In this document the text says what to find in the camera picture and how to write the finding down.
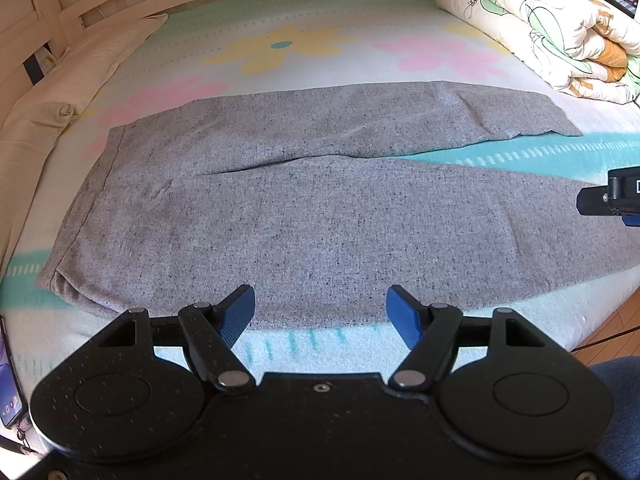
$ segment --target pillow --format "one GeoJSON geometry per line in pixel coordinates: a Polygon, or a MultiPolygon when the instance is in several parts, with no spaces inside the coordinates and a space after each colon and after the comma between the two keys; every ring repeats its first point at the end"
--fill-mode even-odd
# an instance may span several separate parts
{"type": "Polygon", "coordinates": [[[27,219],[44,162],[73,117],[72,105],[40,103],[0,130],[0,282],[27,219]]]}
{"type": "Polygon", "coordinates": [[[42,103],[68,103],[80,115],[117,67],[166,22],[151,16],[88,35],[58,61],[56,67],[18,99],[4,126],[42,103]]]}

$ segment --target person's leg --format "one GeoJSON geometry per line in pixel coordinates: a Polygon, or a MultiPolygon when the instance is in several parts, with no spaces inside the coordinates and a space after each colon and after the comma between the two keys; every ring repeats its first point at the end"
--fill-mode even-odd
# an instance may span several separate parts
{"type": "Polygon", "coordinates": [[[640,356],[590,369],[613,396],[614,414],[597,455],[625,480],[640,480],[640,356]]]}

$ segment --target smartphone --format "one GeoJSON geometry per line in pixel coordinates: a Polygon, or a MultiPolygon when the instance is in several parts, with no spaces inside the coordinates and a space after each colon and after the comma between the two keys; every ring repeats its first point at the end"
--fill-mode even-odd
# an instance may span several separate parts
{"type": "Polygon", "coordinates": [[[4,319],[0,316],[0,419],[2,425],[5,428],[12,427],[20,421],[26,411],[27,403],[15,377],[4,319]]]}

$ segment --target blue jeans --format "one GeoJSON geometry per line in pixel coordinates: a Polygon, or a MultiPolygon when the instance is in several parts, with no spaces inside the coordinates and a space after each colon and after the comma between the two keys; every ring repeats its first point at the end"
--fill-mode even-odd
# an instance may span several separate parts
{"type": "Polygon", "coordinates": [[[597,455],[625,480],[640,480],[640,356],[590,369],[613,395],[614,415],[597,455]]]}

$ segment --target pink flower print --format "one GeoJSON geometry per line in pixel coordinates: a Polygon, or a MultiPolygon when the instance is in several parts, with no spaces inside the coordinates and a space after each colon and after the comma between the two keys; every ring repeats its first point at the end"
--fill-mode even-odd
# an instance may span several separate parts
{"type": "Polygon", "coordinates": [[[484,80],[489,75],[506,75],[495,66],[500,62],[500,56],[493,52],[471,50],[465,41],[400,38],[374,43],[373,47],[390,54],[408,54],[398,62],[398,70],[403,72],[420,72],[446,66],[475,80],[484,80]]]}
{"type": "Polygon", "coordinates": [[[190,74],[159,87],[151,87],[133,94],[129,100],[105,110],[98,118],[100,126],[119,126],[136,119],[177,108],[196,99],[219,95],[226,83],[202,82],[201,74],[190,74]]]}

